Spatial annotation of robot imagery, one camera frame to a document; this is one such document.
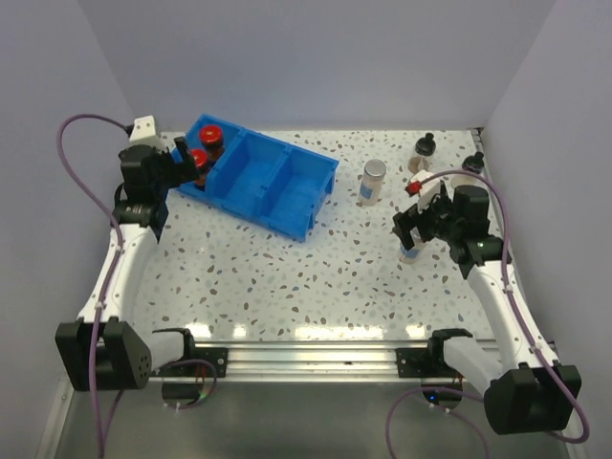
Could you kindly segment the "black-cap white spice bottle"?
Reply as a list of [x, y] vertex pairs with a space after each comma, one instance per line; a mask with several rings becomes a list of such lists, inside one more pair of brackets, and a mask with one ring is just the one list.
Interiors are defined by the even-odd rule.
[[[461, 169], [465, 172], [470, 172], [474, 175], [480, 176], [484, 166], [484, 153], [477, 151], [473, 155], [470, 155], [464, 159], [461, 164]], [[479, 179], [472, 176], [455, 174], [451, 179], [450, 184], [453, 188], [457, 188], [458, 186], [480, 186], [481, 182]]]

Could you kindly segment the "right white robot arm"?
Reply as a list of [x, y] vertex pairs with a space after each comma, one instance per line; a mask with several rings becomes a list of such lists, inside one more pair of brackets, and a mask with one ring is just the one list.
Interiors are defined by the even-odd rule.
[[394, 218], [404, 251], [418, 241], [438, 239], [476, 294], [497, 342], [489, 356], [465, 329], [432, 333], [419, 363], [437, 375], [452, 370], [482, 396], [492, 430], [500, 435], [564, 430], [581, 388], [574, 365], [560, 362], [543, 338], [515, 283], [504, 240], [490, 232], [488, 192], [459, 186], [452, 195], [442, 183], [416, 182], [406, 191], [418, 201]]

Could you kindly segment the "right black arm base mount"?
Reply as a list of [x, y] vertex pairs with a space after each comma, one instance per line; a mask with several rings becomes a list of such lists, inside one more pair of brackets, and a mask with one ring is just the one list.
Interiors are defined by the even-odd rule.
[[399, 378], [458, 378], [485, 361], [484, 350], [463, 328], [435, 330], [424, 347], [395, 349]]

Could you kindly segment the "silver-lid bead jar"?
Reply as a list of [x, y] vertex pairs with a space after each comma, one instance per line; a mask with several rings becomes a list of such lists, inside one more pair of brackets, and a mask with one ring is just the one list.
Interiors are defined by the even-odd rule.
[[413, 229], [410, 232], [410, 235], [413, 240], [412, 248], [406, 249], [403, 245], [400, 245], [399, 259], [402, 263], [405, 264], [415, 263], [419, 259], [424, 247], [426, 246], [426, 243], [422, 240], [421, 235], [417, 229]]
[[363, 206], [374, 206], [378, 202], [385, 175], [386, 164], [382, 160], [372, 159], [364, 165], [359, 191]]

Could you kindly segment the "red-lid sauce jar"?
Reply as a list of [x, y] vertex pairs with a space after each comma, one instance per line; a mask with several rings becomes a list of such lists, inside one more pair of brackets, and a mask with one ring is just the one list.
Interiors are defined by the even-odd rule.
[[225, 152], [224, 134], [220, 126], [208, 124], [199, 131], [200, 143], [212, 162], [218, 161]]
[[193, 181], [193, 184], [200, 189], [204, 189], [209, 171], [208, 153], [204, 149], [193, 148], [190, 150], [190, 155], [198, 172], [198, 178]]

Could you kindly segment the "black-cap brown spice bottle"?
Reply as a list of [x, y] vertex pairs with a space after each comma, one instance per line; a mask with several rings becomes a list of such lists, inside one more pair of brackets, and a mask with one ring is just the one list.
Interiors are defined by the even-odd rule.
[[429, 171], [431, 168], [431, 158], [436, 150], [434, 134], [425, 133], [414, 145], [413, 153], [408, 162], [408, 169], [413, 174], [422, 170]]

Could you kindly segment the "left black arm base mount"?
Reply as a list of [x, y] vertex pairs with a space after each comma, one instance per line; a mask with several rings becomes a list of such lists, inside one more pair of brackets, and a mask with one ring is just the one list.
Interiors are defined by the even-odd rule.
[[161, 376], [226, 377], [229, 359], [227, 347], [200, 347], [185, 327], [163, 328], [152, 332], [148, 342], [153, 371]]

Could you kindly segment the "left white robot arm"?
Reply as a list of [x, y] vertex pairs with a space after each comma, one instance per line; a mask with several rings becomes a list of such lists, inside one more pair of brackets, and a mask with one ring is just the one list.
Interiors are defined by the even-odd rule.
[[120, 154], [122, 182], [114, 195], [108, 251], [96, 286], [73, 322], [58, 325], [55, 343], [73, 388], [87, 392], [136, 390], [165, 366], [188, 375], [199, 353], [186, 328], [139, 335], [131, 325], [144, 268], [168, 217], [167, 193], [196, 179], [186, 139], [180, 158], [144, 144]]

